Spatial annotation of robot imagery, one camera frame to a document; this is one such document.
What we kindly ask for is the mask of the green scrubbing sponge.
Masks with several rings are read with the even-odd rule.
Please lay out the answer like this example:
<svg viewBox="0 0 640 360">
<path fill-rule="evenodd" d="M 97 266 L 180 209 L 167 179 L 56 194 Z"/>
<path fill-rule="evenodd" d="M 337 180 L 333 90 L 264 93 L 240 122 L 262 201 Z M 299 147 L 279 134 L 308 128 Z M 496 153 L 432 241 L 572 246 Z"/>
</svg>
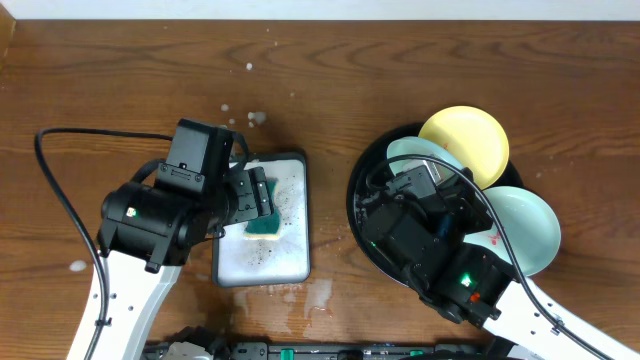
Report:
<svg viewBox="0 0 640 360">
<path fill-rule="evenodd" d="M 276 179 L 267 180 L 267 190 L 271 200 L 272 213 L 268 216 L 249 221 L 244 229 L 244 236 L 246 238 L 275 241 L 280 237 L 282 220 L 275 202 L 275 191 L 277 187 L 278 181 Z"/>
</svg>

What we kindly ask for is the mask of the light blue plate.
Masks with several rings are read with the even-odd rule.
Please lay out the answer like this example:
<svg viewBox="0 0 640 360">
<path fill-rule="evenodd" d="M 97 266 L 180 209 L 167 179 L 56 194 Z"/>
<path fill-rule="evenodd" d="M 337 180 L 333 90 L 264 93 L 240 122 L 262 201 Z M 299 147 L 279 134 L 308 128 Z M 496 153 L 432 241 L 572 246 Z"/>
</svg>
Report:
<svg viewBox="0 0 640 360">
<path fill-rule="evenodd" d="M 386 157 L 393 158 L 401 155 L 425 155 L 439 158 L 458 170 L 462 170 L 464 166 L 447 150 L 441 146 L 416 136 L 407 136 L 392 141 L 386 150 Z M 446 180 L 453 175 L 448 168 L 429 161 L 424 160 L 399 160 L 389 164 L 389 168 L 394 175 L 406 172 L 413 168 L 424 165 L 427 167 L 430 175 L 436 180 Z"/>
</svg>

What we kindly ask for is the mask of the yellow plate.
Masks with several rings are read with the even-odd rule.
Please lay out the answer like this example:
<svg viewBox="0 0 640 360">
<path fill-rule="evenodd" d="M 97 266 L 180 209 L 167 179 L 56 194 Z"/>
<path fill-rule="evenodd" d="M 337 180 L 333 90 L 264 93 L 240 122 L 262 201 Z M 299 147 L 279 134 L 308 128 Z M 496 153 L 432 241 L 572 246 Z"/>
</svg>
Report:
<svg viewBox="0 0 640 360">
<path fill-rule="evenodd" d="M 475 183 L 486 189 L 504 173 L 510 156 L 501 124 L 488 112 L 472 106 L 452 106 L 432 115 L 419 131 L 473 172 Z"/>
</svg>

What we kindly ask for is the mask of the mint green plate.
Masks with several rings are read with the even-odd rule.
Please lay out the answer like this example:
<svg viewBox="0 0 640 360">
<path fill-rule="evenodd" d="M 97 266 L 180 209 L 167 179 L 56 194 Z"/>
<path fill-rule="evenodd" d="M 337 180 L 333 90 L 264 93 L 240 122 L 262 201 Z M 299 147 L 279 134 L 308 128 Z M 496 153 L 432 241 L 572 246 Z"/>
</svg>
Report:
<svg viewBox="0 0 640 360">
<path fill-rule="evenodd" d="M 477 279 L 491 267 L 511 278 L 516 276 L 505 239 L 524 276 L 549 266 L 561 243 L 559 220 L 551 207 L 533 192 L 513 186 L 489 188 L 483 195 L 499 220 L 490 229 L 464 238 L 462 264 L 471 276 Z"/>
</svg>

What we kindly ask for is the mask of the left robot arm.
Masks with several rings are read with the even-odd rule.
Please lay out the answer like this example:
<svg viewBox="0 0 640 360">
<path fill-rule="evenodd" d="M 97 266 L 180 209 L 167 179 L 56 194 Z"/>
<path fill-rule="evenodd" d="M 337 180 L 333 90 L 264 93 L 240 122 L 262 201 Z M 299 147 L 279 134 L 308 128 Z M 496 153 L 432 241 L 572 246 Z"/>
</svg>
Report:
<svg viewBox="0 0 640 360">
<path fill-rule="evenodd" d="M 154 185 L 135 179 L 110 193 L 69 358 L 139 358 L 191 249 L 272 211 L 264 170 L 243 165 L 207 174 L 162 162 Z"/>
</svg>

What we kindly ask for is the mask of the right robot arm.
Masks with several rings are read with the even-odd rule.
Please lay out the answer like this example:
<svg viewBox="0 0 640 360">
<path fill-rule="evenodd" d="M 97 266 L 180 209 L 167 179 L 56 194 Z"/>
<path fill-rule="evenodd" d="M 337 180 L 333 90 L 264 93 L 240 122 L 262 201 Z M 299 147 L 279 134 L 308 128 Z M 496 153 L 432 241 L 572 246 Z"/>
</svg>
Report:
<svg viewBox="0 0 640 360">
<path fill-rule="evenodd" d="M 420 173 L 349 197 L 357 241 L 376 266 L 443 318 L 467 321 L 541 359 L 636 359 L 569 312 L 521 268 L 495 208 L 466 177 Z"/>
</svg>

